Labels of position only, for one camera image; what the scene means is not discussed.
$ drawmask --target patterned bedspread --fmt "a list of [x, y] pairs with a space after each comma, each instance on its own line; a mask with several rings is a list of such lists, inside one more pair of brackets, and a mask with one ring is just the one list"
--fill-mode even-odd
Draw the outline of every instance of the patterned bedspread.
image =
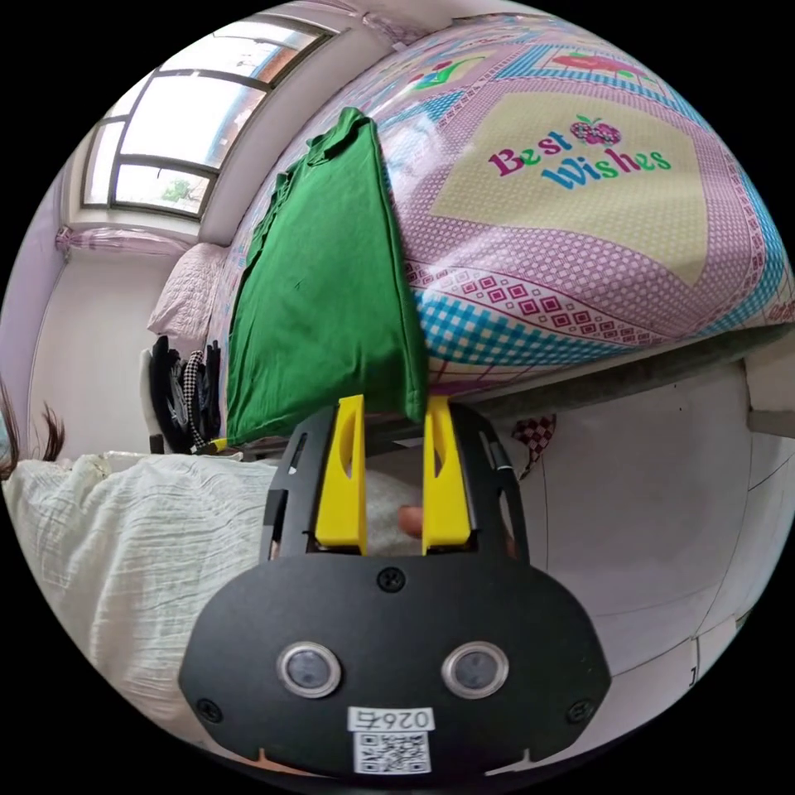
[[[436, 391], [795, 319], [781, 238], [686, 100], [567, 22], [505, 18], [390, 56], [304, 127], [232, 243], [210, 323], [223, 363], [276, 174], [346, 106], [378, 123]], [[225, 389], [224, 371], [224, 419]]]

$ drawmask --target hanging clothes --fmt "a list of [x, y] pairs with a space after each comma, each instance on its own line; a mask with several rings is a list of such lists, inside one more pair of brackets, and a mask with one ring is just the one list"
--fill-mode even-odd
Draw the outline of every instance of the hanging clothes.
[[185, 362], [185, 369], [182, 375], [183, 388], [185, 390], [185, 402], [188, 412], [188, 426], [193, 436], [193, 443], [196, 448], [203, 447], [208, 441], [204, 439], [199, 431], [201, 419], [199, 416], [199, 395], [197, 392], [198, 383], [201, 379], [200, 368], [203, 369], [203, 354], [200, 350], [195, 350]]
[[188, 453], [192, 436], [188, 432], [185, 396], [179, 383], [180, 375], [179, 353], [169, 349], [168, 337], [159, 337], [152, 346], [152, 358], [149, 362], [149, 395], [152, 409], [168, 446], [175, 453]]
[[207, 392], [207, 433], [210, 441], [218, 437], [221, 432], [221, 406], [220, 406], [220, 382], [221, 382], [221, 349], [218, 340], [213, 340], [212, 345], [207, 346], [207, 358], [205, 360], [205, 378]]
[[363, 394], [425, 416], [427, 354], [405, 277], [375, 122], [346, 108], [277, 178], [255, 229], [229, 339], [229, 444], [288, 436]]

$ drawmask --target green cloth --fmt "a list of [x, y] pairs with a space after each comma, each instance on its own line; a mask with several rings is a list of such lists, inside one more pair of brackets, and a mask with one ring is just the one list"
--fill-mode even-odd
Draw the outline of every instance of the green cloth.
[[287, 436], [340, 398], [425, 416], [427, 351], [375, 123], [346, 108], [279, 174], [229, 340], [227, 437]]

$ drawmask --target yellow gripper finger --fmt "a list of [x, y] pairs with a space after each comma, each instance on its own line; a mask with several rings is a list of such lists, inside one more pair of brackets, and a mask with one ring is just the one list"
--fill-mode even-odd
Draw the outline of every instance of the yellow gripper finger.
[[463, 547], [471, 532], [450, 405], [441, 395], [433, 395], [428, 400], [424, 453], [422, 554], [426, 555], [432, 547]]
[[367, 554], [363, 395], [340, 400], [320, 492], [315, 538], [332, 550], [357, 547], [362, 555]]

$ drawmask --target pink pillow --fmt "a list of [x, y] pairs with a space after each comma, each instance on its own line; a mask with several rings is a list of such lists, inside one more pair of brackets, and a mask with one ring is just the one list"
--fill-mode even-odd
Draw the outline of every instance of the pink pillow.
[[157, 336], [201, 350], [207, 340], [215, 292], [229, 250], [198, 243], [174, 266], [147, 328]]

